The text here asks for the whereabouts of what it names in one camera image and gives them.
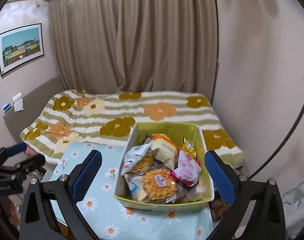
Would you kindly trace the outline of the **person left hand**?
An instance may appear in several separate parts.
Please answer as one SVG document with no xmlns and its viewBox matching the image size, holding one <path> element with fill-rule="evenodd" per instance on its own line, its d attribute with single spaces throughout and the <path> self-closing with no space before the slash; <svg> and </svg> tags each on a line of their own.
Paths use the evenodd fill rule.
<svg viewBox="0 0 304 240">
<path fill-rule="evenodd" d="M 5 213 L 8 217 L 9 222 L 12 225 L 17 226 L 19 224 L 17 209 L 11 199 L 9 199 L 7 202 L 8 202 L 8 207 Z"/>
</svg>

